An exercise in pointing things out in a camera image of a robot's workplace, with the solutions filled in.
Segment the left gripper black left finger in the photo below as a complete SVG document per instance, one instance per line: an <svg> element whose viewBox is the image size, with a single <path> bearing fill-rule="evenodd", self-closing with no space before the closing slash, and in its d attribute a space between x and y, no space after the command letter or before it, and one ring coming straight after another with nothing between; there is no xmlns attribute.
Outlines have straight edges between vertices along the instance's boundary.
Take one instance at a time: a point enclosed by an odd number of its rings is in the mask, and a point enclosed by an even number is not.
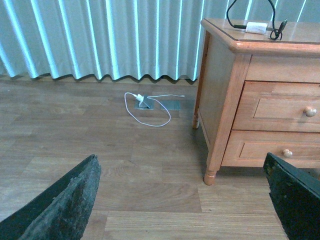
<svg viewBox="0 0 320 240"><path fill-rule="evenodd" d="M89 222L101 176L88 156L27 205L2 220L2 240L80 240Z"/></svg>

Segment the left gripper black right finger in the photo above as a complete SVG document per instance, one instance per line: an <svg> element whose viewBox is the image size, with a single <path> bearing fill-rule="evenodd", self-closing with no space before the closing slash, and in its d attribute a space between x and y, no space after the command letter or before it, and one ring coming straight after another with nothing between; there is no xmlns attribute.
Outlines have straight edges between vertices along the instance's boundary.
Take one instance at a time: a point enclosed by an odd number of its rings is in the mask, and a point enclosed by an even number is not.
<svg viewBox="0 0 320 240"><path fill-rule="evenodd" d="M290 240L320 238L320 181L269 152L263 169L270 199Z"/></svg>

